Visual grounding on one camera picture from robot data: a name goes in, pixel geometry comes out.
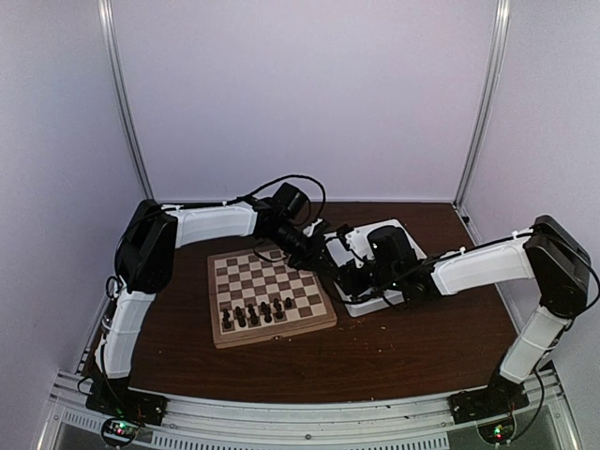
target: aluminum frame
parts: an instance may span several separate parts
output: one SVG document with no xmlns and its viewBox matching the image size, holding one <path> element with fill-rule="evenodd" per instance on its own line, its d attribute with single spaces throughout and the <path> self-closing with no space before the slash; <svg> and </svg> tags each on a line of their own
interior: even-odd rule
<svg viewBox="0 0 600 450">
<path fill-rule="evenodd" d="M 494 23 L 494 31 L 489 48 L 489 59 L 487 60 L 487 72 L 484 81 L 484 90 L 479 104 L 479 112 L 475 121 L 475 127 L 472 132 L 471 144 L 469 153 L 465 161 L 465 168 L 460 182 L 458 184 L 457 195 L 454 200 L 454 205 L 458 210 L 462 210 L 462 206 L 467 195 L 469 184 L 473 178 L 473 171 L 481 152 L 486 128 L 488 126 L 489 115 L 491 112 L 492 100 L 498 79 L 502 69 L 504 50 L 506 48 L 506 38 L 508 36 L 508 24 L 510 21 L 510 1 L 498 0 L 496 8 L 496 22 Z"/>
<path fill-rule="evenodd" d="M 554 372 L 542 372 L 546 405 L 562 450 L 581 444 L 563 387 Z M 77 391 L 81 376 L 59 372 L 51 393 L 52 407 L 38 450 L 55 450 L 61 424 L 99 431 L 105 416 L 85 409 L 85 394 Z M 82 390 L 89 389 L 82 383 Z M 541 390 L 531 376 L 525 388 L 537 408 Z M 311 450 L 418 448 L 436 443 L 448 449 L 447 433 L 474 423 L 454 425 L 447 396 L 452 393 L 399 400 L 324 404 L 262 404 L 166 395 L 169 400 L 161 427 L 148 427 L 136 443 L 148 448 Z"/>
<path fill-rule="evenodd" d="M 142 151 L 138 141 L 135 127 L 133 126 L 133 116 L 131 107 L 129 106 L 127 89 L 125 87 L 125 78 L 121 66 L 121 57 L 119 55 L 119 46 L 116 39 L 116 31 L 114 28 L 113 19 L 113 1 L 98 0 L 98 9 L 100 13 L 100 23 L 102 25 L 102 33 L 106 43 L 106 49 L 111 62 L 112 80 L 114 81 L 114 89 L 116 91 L 117 100 L 119 103 L 119 116 L 123 124 L 123 130 L 127 139 L 129 153 L 133 159 L 133 165 L 138 177 L 138 181 L 142 186 L 143 195 L 146 199 L 153 199 L 154 192 L 150 186 L 148 171 L 143 162 Z"/>
</svg>

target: white platform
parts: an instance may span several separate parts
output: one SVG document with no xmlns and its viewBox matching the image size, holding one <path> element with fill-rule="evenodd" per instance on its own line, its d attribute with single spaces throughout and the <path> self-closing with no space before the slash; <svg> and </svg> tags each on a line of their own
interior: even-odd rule
<svg viewBox="0 0 600 450">
<path fill-rule="evenodd" d="M 409 242 L 411 243 L 411 247 L 414 248 L 416 256 L 419 260 L 425 259 L 427 257 L 427 255 L 418 246 L 418 244 L 416 242 L 414 242 L 413 238 L 408 233 L 408 231 L 406 231 L 406 229 L 402 226 L 402 224 L 395 219 L 386 220 L 384 222 L 373 223 L 370 225 L 365 225 L 363 227 L 357 227 L 355 229 L 355 232 L 358 235 L 363 236 L 364 244 L 366 246 L 368 246 L 368 243 L 367 243 L 368 234 L 377 228 L 384 227 L 387 225 L 399 227 L 406 232 L 406 235 L 409 238 Z M 325 237 L 331 237 L 331 236 L 335 236 L 335 234 L 330 233 L 330 234 L 327 234 Z M 341 245 L 341 243 L 337 239 L 330 241 L 327 244 L 327 248 L 329 249 L 329 252 L 331 253 L 332 258 L 334 259 L 334 261 L 336 262 L 337 265 L 343 265 L 343 264 L 347 263 L 349 260 L 354 258 L 352 253 L 350 251 L 346 251 L 346 249 Z M 351 301 L 351 298 L 348 295 L 346 295 L 339 288 L 338 285 L 336 285 L 336 289 L 337 289 L 337 292 L 339 293 L 339 296 L 342 298 L 342 300 Z M 402 292 L 398 292 L 398 291 L 386 291 L 385 298 L 392 305 L 397 305 L 404 301 L 404 298 L 402 297 Z M 348 309 L 348 313 L 352 317 L 364 316 L 365 314 L 369 314 L 369 312 L 379 311 L 380 309 L 384 309 L 384 308 L 389 308 L 389 306 L 385 303 L 385 301 L 381 297 L 374 298 L 373 300 L 370 300 L 366 303 L 361 303 L 359 305 L 346 305 L 346 309 Z"/>
</svg>

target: black chess piece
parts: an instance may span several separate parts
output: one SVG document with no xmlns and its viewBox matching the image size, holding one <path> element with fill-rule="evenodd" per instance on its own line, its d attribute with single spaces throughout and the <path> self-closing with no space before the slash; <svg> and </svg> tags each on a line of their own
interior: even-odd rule
<svg viewBox="0 0 600 450">
<path fill-rule="evenodd" d="M 235 317 L 239 325 L 244 328 L 246 326 L 246 316 L 240 307 L 235 307 Z"/>
<path fill-rule="evenodd" d="M 281 302 L 279 301 L 279 299 L 278 299 L 278 298 L 276 298 L 276 299 L 273 301 L 273 306 L 275 307 L 275 318 L 276 318 L 277 320 L 281 320 L 281 319 L 283 319 L 283 312 L 281 312 L 281 310 L 282 310 L 282 307 L 281 307 Z"/>
<path fill-rule="evenodd" d="M 223 328 L 229 330 L 232 327 L 232 323 L 230 322 L 230 313 L 227 309 L 223 309 Z"/>
<path fill-rule="evenodd" d="M 247 312 L 250 314 L 250 323 L 252 323 L 253 325 L 258 325 L 259 324 L 259 316 L 256 315 L 254 306 L 248 305 Z"/>
<path fill-rule="evenodd" d="M 273 317 L 271 317 L 271 307 L 264 302 L 261 303 L 261 313 L 264 315 L 264 321 L 266 323 L 273 321 Z"/>
</svg>

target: chess piece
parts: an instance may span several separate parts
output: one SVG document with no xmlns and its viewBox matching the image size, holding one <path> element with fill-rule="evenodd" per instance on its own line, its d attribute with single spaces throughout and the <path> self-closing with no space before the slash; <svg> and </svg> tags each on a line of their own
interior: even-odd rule
<svg viewBox="0 0 600 450">
<path fill-rule="evenodd" d="M 261 313 L 264 314 L 264 321 L 266 323 L 273 321 L 273 317 L 271 317 L 271 307 L 264 302 L 261 303 Z"/>
<path fill-rule="evenodd" d="M 223 309 L 223 328 L 229 330 L 232 327 L 232 323 L 230 322 L 230 313 L 227 309 Z"/>
<path fill-rule="evenodd" d="M 276 298 L 276 299 L 273 301 L 273 306 L 275 307 L 275 318 L 276 318 L 277 320 L 281 320 L 281 319 L 283 319 L 283 312 L 281 312 L 281 310 L 282 310 L 282 307 L 281 307 L 281 302 L 279 301 L 279 299 L 278 299 L 278 298 Z"/>
<path fill-rule="evenodd" d="M 247 312 L 250 314 L 250 323 L 252 323 L 253 325 L 258 325 L 259 324 L 259 316 L 256 315 L 254 306 L 248 305 Z"/>
<path fill-rule="evenodd" d="M 244 328 L 246 326 L 246 316 L 240 307 L 235 307 L 235 317 L 239 325 Z"/>
</svg>

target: wooden table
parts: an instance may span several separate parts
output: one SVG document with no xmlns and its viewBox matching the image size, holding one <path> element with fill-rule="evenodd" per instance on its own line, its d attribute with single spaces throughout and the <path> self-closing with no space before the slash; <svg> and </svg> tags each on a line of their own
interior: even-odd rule
<svg viewBox="0 0 600 450">
<path fill-rule="evenodd" d="M 441 203 L 329 203 L 334 226 L 398 218 L 426 253 L 469 245 Z M 353 319 L 291 339 L 217 350 L 206 257 L 251 248 L 227 238 L 177 250 L 174 276 L 148 311 L 131 386 L 223 400 L 320 403 L 406 398 L 486 384 L 515 330 L 493 286 Z"/>
</svg>

